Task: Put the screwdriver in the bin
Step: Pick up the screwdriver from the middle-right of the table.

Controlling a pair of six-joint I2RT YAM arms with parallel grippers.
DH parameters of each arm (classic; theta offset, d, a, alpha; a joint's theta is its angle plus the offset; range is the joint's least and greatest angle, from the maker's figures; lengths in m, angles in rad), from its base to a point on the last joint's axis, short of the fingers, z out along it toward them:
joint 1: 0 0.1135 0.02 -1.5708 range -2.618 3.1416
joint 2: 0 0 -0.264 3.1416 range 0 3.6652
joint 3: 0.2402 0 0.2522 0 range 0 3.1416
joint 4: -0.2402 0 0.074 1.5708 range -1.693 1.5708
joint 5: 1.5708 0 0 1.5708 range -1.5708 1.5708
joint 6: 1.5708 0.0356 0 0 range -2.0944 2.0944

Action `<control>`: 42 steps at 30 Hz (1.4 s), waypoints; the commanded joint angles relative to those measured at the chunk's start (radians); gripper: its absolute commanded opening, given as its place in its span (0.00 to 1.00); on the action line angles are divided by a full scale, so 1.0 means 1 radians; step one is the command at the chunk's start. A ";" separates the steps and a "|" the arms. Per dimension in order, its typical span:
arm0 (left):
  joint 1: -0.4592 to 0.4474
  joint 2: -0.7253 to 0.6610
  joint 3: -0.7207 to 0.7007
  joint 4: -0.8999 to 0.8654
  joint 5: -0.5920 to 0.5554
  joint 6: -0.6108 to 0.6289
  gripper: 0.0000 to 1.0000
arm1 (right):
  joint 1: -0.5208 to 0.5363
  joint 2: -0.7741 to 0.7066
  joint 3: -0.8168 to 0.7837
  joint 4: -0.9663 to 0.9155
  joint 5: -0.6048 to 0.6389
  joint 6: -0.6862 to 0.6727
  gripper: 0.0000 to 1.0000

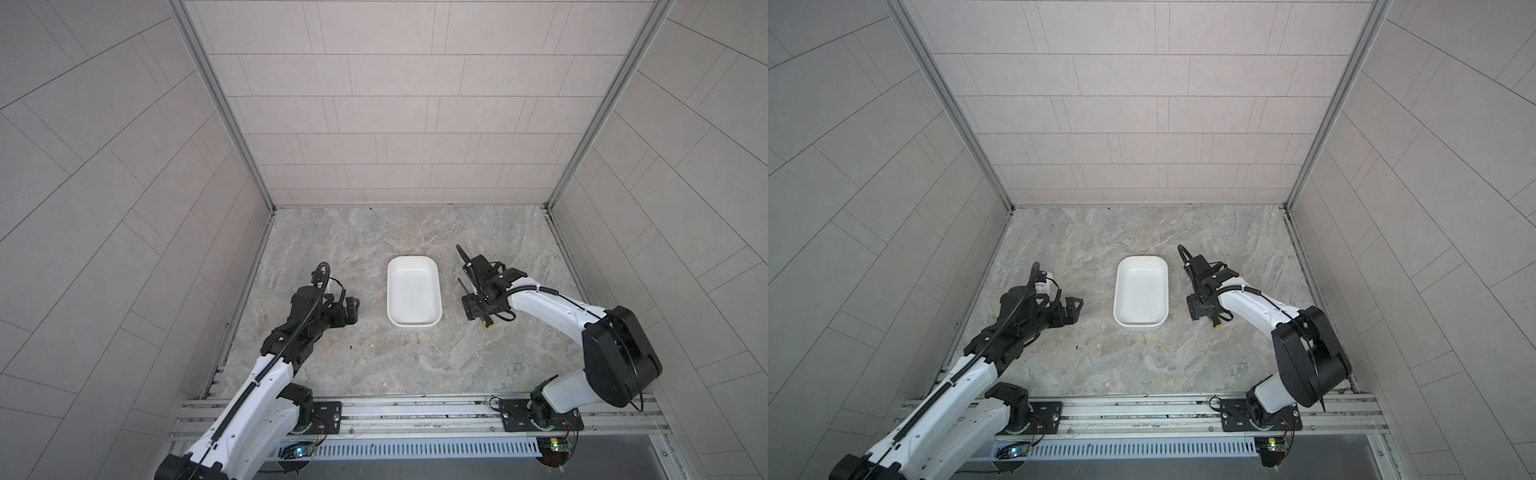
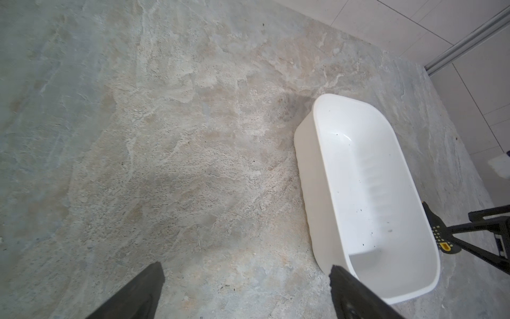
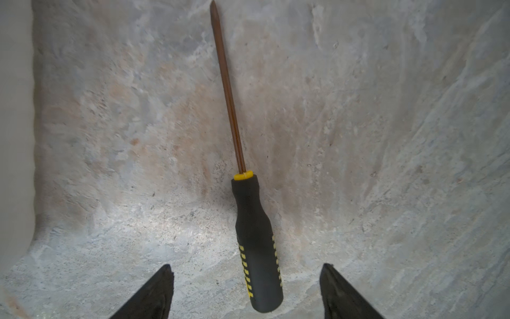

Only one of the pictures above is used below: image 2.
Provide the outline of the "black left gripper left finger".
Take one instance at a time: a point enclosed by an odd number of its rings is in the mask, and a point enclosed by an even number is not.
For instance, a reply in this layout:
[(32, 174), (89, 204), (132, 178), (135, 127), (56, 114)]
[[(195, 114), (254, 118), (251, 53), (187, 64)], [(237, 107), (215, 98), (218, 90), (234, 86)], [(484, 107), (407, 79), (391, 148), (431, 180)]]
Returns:
[(162, 264), (152, 263), (86, 318), (154, 318), (164, 282)]

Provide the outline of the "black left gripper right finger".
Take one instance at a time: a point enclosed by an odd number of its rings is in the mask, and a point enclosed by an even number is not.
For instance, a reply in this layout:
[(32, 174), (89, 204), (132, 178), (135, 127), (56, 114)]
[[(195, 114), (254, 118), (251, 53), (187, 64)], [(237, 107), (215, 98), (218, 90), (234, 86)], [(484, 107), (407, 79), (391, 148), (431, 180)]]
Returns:
[(343, 267), (333, 265), (329, 279), (338, 318), (403, 318)]

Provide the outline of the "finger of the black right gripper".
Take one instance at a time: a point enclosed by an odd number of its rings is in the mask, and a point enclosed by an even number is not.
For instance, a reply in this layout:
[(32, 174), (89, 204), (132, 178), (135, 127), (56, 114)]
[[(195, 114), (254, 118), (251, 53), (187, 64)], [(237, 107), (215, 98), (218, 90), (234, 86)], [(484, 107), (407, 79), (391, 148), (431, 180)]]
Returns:
[[(509, 274), (509, 206), (499, 206), (468, 214), (469, 222), (448, 227), (449, 239), (461, 249)], [(489, 243), (476, 245), (459, 235), (477, 235)]]

